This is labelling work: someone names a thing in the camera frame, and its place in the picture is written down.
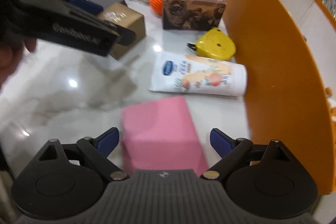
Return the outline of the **person's left hand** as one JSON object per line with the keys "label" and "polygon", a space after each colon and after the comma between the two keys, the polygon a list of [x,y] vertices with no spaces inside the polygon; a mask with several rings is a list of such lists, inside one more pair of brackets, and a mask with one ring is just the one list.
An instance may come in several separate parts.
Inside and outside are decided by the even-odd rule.
{"label": "person's left hand", "polygon": [[18,43],[18,46],[14,47],[1,42],[1,86],[17,70],[23,58],[24,50],[33,53],[36,47],[36,38],[25,38]]}

